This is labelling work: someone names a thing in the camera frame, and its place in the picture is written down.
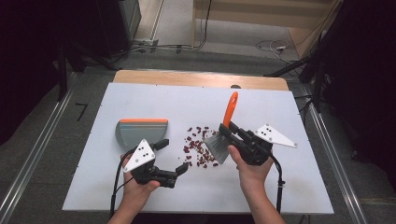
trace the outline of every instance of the person's right hand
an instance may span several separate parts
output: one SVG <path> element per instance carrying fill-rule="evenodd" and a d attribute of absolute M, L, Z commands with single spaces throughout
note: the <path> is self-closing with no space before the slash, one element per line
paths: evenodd
<path fill-rule="evenodd" d="M 248 165 L 239 154 L 235 146 L 228 146 L 233 161 L 236 163 L 236 168 L 239 170 L 239 180 L 241 189 L 245 195 L 250 192 L 257 192 L 257 190 L 265 190 L 264 181 L 268 176 L 274 161 L 271 158 L 261 166 Z"/>

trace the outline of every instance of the table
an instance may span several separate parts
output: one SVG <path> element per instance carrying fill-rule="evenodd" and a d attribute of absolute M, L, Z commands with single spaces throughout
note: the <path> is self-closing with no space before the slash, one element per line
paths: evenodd
<path fill-rule="evenodd" d="M 209 1 L 193 2 L 192 46 L 195 41 L 195 19 L 205 20 Z M 213 0 L 209 19 L 289 27 L 291 39 L 303 58 L 321 32 L 332 24 L 341 3 L 342 0 Z"/>
<path fill-rule="evenodd" d="M 230 89 L 231 85 L 251 89 Z M 107 87 L 63 210 L 108 210 L 115 171 L 123 152 L 115 140 L 113 129 L 120 118 L 150 115 L 169 119 L 165 137 L 170 139 L 170 145 L 156 152 L 156 166 L 171 171 L 186 157 L 182 146 L 192 121 L 217 128 L 231 93 L 238 91 L 238 105 L 233 115 L 236 124 L 251 130 L 259 128 L 258 123 L 265 119 L 299 144 L 297 148 L 273 147 L 283 166 L 283 178 L 287 183 L 283 190 L 282 212 L 333 213 L 298 108 L 287 89 L 285 80 L 278 77 L 119 71 L 114 82 Z M 206 93 L 209 97 L 203 104 L 202 94 Z M 273 167 L 266 181 L 267 193 L 273 203 L 276 201 L 276 181 L 277 172 Z M 121 194 L 118 194 L 116 204 L 120 203 L 120 198 Z M 245 214 L 249 209 L 239 188 L 235 164 L 228 158 L 217 167 L 190 167 L 186 174 L 179 177 L 174 189 L 155 190 L 142 211 Z"/>

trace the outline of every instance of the gray floor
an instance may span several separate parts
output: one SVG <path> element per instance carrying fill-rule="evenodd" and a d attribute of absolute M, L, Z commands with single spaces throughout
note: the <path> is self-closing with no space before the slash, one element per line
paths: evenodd
<path fill-rule="evenodd" d="M 154 53 L 130 53 L 125 55 L 118 65 L 124 69 L 209 71 L 260 76 L 263 73 L 276 71 L 284 64 L 277 59 L 267 59 L 264 62 L 262 58 L 257 57 L 191 51 L 175 54 L 170 50 L 159 49 Z M 113 79 L 114 74 L 115 72 L 107 71 L 101 66 L 95 66 L 87 68 L 84 74 L 78 76 L 78 82 L 71 99 L 9 223 L 105 223 L 107 221 L 107 212 L 63 212 L 62 206 L 105 93 L 106 85 Z M 295 95 L 303 94 L 302 85 L 296 77 L 289 74 L 285 74 L 283 77 L 288 81 L 290 90 Z M 7 191 L 29 150 L 33 147 L 55 106 L 56 97 L 57 88 L 54 88 L 25 120 L 12 139 L 0 147 L 2 195 Z M 82 108 L 76 103 L 88 105 L 80 121 L 77 119 Z M 296 100 L 296 103 L 301 107 L 305 101 L 303 99 Z M 370 163 L 361 163 L 350 159 L 352 149 L 341 122 L 330 114 L 326 105 L 323 105 L 322 108 L 329 132 L 357 195 L 359 198 L 365 199 L 366 203 L 363 203 L 362 207 L 369 223 L 395 223 L 396 217 L 393 215 L 395 204 L 384 203 L 395 197 L 386 176 Z M 335 212 L 334 215 L 311 216 L 311 222 L 352 223 L 345 200 L 309 113 L 306 119 L 306 131 Z M 383 200 L 376 203 L 373 199 Z M 224 220 L 231 223 L 249 223 L 251 221 L 249 216 L 168 215 L 157 216 L 157 218 L 167 218 L 175 223 L 193 223 L 192 220 L 201 220 L 201 223 L 221 223 Z M 298 223 L 301 216 L 284 215 L 284 218 L 288 223 Z M 142 215 L 136 220 L 136 223 L 149 223 L 148 220 L 151 219 Z"/>

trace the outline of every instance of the white mounting plate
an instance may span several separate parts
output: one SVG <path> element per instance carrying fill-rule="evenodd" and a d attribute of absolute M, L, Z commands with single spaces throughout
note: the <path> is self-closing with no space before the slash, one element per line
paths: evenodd
<path fill-rule="evenodd" d="M 124 167 L 124 173 L 132 171 L 134 168 L 139 167 L 143 164 L 146 164 L 149 161 L 155 159 L 155 154 L 149 146 L 148 141 L 143 139 L 140 144 L 137 146 L 134 154 L 131 159 L 129 159 L 128 163 L 126 163 Z"/>
<path fill-rule="evenodd" d="M 297 147 L 297 143 L 292 142 L 288 137 L 278 132 L 269 124 L 260 127 L 254 134 L 260 139 L 269 143 L 278 144 L 286 147 Z"/>

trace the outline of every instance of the white tabletop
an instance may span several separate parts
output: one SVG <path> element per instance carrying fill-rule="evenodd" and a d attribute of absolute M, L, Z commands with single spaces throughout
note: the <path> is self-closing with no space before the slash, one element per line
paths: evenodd
<path fill-rule="evenodd" d="M 63 210 L 108 211 L 120 154 L 115 137 L 120 119 L 168 119 L 165 138 L 170 145 L 156 152 L 155 165 L 175 171 L 186 158 L 183 151 L 192 127 L 215 130 L 222 122 L 234 89 L 110 83 L 92 132 L 64 202 Z M 332 205 L 290 91 L 237 90 L 239 98 L 232 121 L 245 130 L 269 123 L 286 135 L 297 148 L 274 145 L 274 155 L 283 169 L 282 213 L 332 214 Z M 143 212 L 156 213 L 248 213 L 239 187 L 235 164 L 229 157 L 223 165 L 196 165 L 181 175 L 174 189 L 158 188 Z M 276 204 L 277 170 L 272 167 L 266 181 L 267 194 Z M 122 190 L 117 195 L 120 203 Z"/>

